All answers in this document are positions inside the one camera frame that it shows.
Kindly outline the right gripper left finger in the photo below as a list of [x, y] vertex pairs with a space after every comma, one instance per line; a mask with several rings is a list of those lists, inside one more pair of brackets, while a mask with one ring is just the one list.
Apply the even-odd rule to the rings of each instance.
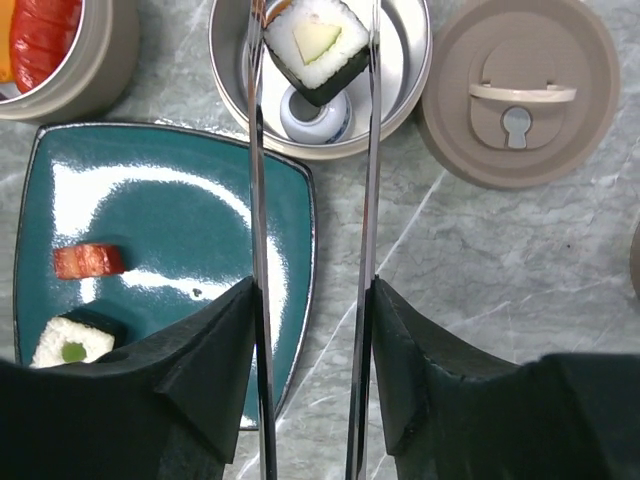
[[219, 479], [254, 349], [253, 283], [93, 363], [1, 365], [5, 479]]

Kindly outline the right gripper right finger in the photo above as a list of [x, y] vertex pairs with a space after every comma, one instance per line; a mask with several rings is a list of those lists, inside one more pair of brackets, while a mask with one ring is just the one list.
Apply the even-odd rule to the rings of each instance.
[[556, 353], [516, 365], [456, 337], [386, 281], [373, 351], [402, 479], [635, 479], [639, 358]]

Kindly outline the sushi roll green centre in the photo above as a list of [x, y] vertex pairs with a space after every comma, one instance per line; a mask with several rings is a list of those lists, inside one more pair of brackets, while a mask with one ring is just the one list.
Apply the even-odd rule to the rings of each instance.
[[119, 348], [127, 327], [107, 315], [77, 308], [52, 317], [41, 332], [30, 367], [91, 363]]

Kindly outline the red meat piece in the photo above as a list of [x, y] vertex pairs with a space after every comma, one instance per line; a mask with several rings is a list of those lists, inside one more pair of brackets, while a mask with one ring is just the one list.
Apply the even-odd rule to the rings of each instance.
[[117, 246], [85, 243], [53, 250], [56, 276], [61, 280], [119, 275], [127, 271]]

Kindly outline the small white porcelain cup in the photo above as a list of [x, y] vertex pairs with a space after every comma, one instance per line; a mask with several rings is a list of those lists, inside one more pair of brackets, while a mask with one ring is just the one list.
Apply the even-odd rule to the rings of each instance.
[[280, 122], [286, 135], [297, 143], [334, 144], [354, 129], [352, 103], [346, 92], [340, 92], [329, 103], [316, 107], [290, 86], [280, 102]]

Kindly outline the sushi roll yellow centre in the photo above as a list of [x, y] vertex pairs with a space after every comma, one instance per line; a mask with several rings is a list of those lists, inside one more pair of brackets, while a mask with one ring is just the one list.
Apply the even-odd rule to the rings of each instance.
[[315, 107], [343, 91], [369, 65], [369, 31], [342, 1], [282, 1], [264, 41], [289, 83]]

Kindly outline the red sausage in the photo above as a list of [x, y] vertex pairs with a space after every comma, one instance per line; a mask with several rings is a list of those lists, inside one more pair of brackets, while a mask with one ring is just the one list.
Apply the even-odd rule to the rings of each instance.
[[46, 81], [66, 58], [76, 37], [83, 2], [16, 1], [9, 30], [14, 83], [26, 94]]

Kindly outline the orange egg tart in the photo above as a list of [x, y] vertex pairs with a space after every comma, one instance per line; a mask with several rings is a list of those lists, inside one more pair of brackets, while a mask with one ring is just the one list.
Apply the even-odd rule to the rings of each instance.
[[0, 83], [11, 83], [10, 30], [14, 0], [0, 0]]

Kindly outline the left steel lunch container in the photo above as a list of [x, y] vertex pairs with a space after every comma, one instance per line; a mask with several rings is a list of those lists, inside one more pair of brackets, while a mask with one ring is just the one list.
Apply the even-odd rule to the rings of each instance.
[[1, 118], [56, 123], [109, 108], [124, 91], [136, 66], [140, 22], [135, 1], [82, 1], [71, 48], [42, 84], [21, 94], [14, 78], [1, 84]]

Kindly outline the steel lunch container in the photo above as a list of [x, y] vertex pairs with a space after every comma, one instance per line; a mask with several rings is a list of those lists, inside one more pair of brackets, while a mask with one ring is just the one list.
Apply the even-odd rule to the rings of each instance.
[[[215, 1], [209, 18], [209, 51], [216, 87], [233, 118], [249, 128], [247, 105], [249, 1]], [[409, 116], [426, 85], [432, 53], [428, 5], [424, 1], [383, 1], [380, 18], [381, 137]], [[268, 51], [263, 52], [262, 111], [264, 146], [305, 160], [355, 155], [368, 147], [371, 111], [369, 71], [347, 88], [353, 112], [351, 134], [328, 145], [312, 145], [286, 136], [279, 118], [280, 100], [290, 86]]]
[[109, 108], [124, 91], [136, 66], [140, 22], [135, 1], [82, 1], [71, 48], [42, 84], [21, 94], [14, 78], [1, 84], [1, 118], [56, 123]]

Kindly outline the right steel lunch container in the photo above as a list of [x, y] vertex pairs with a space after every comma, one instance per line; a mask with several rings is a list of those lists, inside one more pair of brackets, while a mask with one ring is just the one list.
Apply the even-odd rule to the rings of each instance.
[[[247, 105], [249, 1], [215, 1], [209, 18], [209, 51], [216, 87], [233, 118], [249, 128]], [[380, 18], [381, 137], [409, 116], [426, 85], [432, 53], [428, 5], [424, 1], [383, 1]], [[369, 71], [347, 88], [353, 112], [351, 134], [328, 145], [312, 145], [286, 136], [279, 118], [280, 100], [290, 86], [268, 51], [263, 52], [262, 111], [264, 146], [305, 160], [355, 155], [368, 147], [371, 111]]]

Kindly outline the teal square plate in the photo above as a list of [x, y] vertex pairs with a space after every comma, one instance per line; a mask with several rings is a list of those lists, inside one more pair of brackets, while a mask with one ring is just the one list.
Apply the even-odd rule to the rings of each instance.
[[[252, 273], [249, 154], [238, 140], [176, 127], [77, 123], [40, 129], [14, 264], [16, 359], [50, 318], [88, 307], [137, 341]], [[121, 275], [61, 280], [56, 249], [115, 245]]]

